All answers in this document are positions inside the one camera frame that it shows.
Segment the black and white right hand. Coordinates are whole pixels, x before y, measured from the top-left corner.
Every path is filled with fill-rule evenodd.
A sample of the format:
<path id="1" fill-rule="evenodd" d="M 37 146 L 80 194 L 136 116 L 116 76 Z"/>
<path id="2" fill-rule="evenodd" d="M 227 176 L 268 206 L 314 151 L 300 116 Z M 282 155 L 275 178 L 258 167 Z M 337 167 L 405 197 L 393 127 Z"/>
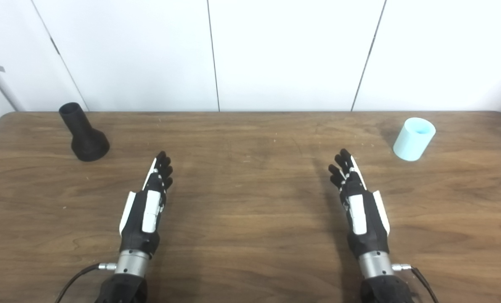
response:
<path id="1" fill-rule="evenodd" d="M 330 180 L 337 187 L 349 231 L 347 242 L 354 257 L 381 251 L 389 253 L 390 223 L 380 191 L 368 190 L 353 155 L 341 149 L 329 165 Z"/>

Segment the black and white left hand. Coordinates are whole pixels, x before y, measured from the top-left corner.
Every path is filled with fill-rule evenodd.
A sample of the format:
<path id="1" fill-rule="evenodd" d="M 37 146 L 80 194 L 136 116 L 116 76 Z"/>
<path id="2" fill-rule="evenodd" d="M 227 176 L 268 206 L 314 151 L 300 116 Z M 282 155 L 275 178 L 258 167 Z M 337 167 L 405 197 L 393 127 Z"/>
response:
<path id="1" fill-rule="evenodd" d="M 158 227 L 167 203 L 167 191 L 173 183 L 171 159 L 161 151 L 152 162 L 144 185 L 138 192 L 129 192 L 119 233 L 119 250 L 140 251 L 152 258 L 159 247 Z"/>

